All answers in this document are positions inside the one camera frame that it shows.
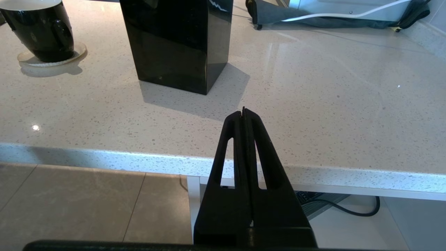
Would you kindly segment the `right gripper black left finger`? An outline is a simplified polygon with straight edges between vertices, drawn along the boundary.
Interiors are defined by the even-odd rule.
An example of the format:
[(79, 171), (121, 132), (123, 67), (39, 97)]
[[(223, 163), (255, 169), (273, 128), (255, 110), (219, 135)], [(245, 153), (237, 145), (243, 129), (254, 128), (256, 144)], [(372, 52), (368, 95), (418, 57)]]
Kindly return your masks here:
[[(249, 183), (240, 111), (224, 121), (212, 170), (194, 224), (194, 244), (242, 244), (251, 223)], [(221, 187), (228, 141), (233, 139), (234, 189)]]

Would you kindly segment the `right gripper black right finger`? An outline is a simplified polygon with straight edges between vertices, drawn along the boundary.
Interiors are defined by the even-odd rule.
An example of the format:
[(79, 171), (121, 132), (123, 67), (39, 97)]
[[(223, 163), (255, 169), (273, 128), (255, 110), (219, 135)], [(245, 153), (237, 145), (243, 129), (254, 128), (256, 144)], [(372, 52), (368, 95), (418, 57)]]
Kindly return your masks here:
[(255, 228), (310, 229), (261, 118), (244, 109), (246, 171)]

